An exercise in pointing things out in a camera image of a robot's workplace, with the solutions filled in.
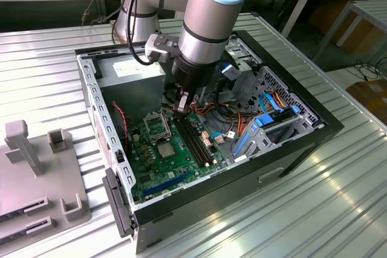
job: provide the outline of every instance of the motherboard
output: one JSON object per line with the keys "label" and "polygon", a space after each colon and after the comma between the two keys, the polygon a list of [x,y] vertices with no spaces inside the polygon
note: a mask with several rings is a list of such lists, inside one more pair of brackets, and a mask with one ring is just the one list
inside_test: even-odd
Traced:
{"label": "motherboard", "polygon": [[165,195],[227,166],[195,113],[185,119],[152,114],[143,123],[131,126],[129,134],[129,162],[137,181],[132,188],[136,203]]}

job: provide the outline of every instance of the open pc case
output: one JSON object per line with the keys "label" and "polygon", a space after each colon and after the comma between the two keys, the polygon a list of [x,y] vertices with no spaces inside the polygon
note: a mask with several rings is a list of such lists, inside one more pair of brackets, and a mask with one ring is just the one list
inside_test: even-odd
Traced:
{"label": "open pc case", "polygon": [[219,69],[186,118],[172,115],[171,63],[142,66],[126,45],[76,54],[115,221],[137,252],[288,175],[343,128],[245,31],[225,52],[236,80]]}

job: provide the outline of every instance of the gray plastic holder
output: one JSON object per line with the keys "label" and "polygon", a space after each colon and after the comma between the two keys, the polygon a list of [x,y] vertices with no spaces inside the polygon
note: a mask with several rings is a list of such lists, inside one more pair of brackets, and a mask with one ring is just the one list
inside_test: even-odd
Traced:
{"label": "gray plastic holder", "polygon": [[71,134],[27,139],[24,120],[5,125],[0,147],[0,257],[91,218]]}

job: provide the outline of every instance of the metal table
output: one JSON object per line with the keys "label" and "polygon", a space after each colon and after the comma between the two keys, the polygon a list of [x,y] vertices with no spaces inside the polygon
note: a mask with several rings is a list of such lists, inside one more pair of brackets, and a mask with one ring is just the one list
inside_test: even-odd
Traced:
{"label": "metal table", "polygon": [[[161,23],[177,34],[182,22]],[[386,257],[387,137],[382,125],[261,18],[247,30],[345,129],[297,171],[162,241],[140,257]],[[102,186],[102,156],[86,114],[74,49],[111,44],[110,25],[0,34],[0,123],[31,136],[62,127],[75,140],[92,219],[9,257],[128,257]],[[3,142],[4,131],[0,131]]]}
{"label": "metal table", "polygon": [[[316,54],[313,56],[315,62],[322,54],[329,41],[332,39],[336,31],[339,29],[343,21],[348,17],[351,12],[355,12],[357,17],[352,22],[348,30],[342,36],[345,39],[354,31],[359,22],[364,18],[376,27],[379,27],[385,33],[387,33],[387,0],[379,1],[350,1],[346,4],[339,17],[335,20],[332,27],[328,30],[324,38],[322,39]],[[344,41],[339,40],[337,45],[340,47]],[[379,52],[374,55],[372,61],[377,60],[387,50],[387,46],[382,47]]]}

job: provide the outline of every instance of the blue latch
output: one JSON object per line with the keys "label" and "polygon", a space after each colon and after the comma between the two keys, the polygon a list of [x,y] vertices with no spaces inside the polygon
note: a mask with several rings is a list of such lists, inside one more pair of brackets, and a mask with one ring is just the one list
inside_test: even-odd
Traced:
{"label": "blue latch", "polygon": [[259,127],[263,127],[265,126],[266,124],[270,124],[274,122],[274,120],[271,118],[270,115],[268,114],[265,114],[265,115],[261,115],[261,116],[258,116],[255,118],[255,123],[259,126]]}
{"label": "blue latch", "polygon": [[296,115],[298,115],[298,113],[301,111],[300,108],[298,108],[296,105],[292,105],[291,109]]}

